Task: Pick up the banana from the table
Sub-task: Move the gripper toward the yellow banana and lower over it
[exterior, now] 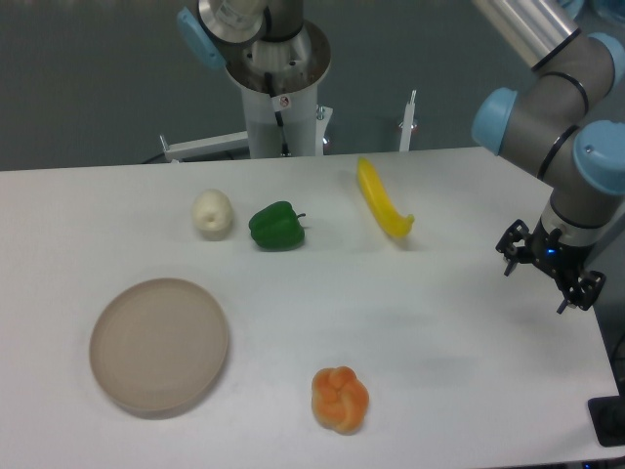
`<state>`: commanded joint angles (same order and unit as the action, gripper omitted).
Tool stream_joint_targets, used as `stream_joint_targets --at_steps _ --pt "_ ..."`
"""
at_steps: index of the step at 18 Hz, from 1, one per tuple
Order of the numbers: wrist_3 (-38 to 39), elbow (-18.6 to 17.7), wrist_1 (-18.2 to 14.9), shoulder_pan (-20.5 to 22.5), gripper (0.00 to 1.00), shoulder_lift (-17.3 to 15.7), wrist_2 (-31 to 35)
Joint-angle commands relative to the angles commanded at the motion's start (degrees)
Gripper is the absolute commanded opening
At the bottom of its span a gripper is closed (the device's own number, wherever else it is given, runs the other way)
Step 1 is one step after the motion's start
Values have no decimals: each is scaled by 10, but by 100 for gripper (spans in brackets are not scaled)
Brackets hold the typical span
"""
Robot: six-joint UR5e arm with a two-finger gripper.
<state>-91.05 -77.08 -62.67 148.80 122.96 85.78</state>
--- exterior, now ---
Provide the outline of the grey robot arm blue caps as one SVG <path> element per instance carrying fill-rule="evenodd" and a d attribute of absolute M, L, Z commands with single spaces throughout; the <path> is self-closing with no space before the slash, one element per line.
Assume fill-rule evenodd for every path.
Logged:
<path fill-rule="evenodd" d="M 516 221 L 497 251 L 509 269 L 530 264 L 556 283 L 564 307 L 591 308 L 605 283 L 587 259 L 624 201 L 624 127 L 583 118 L 622 79 L 624 49 L 583 33 L 554 1 L 479 1 L 478 10 L 537 80 L 492 92 L 472 125 L 474 140 L 552 188 L 537 226 Z M 181 36 L 206 66 L 241 91 L 254 157 L 323 152 L 317 86 L 330 66 L 326 36 L 299 1 L 200 1 L 177 15 Z"/>

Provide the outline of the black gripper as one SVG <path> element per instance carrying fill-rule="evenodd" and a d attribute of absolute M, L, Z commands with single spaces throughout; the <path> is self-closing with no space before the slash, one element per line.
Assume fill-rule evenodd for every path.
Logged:
<path fill-rule="evenodd" d="M 548 231 L 541 222 L 537 223 L 529 236 L 528 226 L 517 219 L 502 234 L 495 249 L 506 262 L 505 277 L 517 265 L 529 263 L 530 250 L 532 264 L 553 279 L 562 294 L 557 312 L 562 314 L 566 308 L 588 311 L 599 298 L 606 275 L 586 270 L 585 262 L 591 251 L 590 246 L 572 246 L 563 243 L 562 238 L 561 229 Z"/>

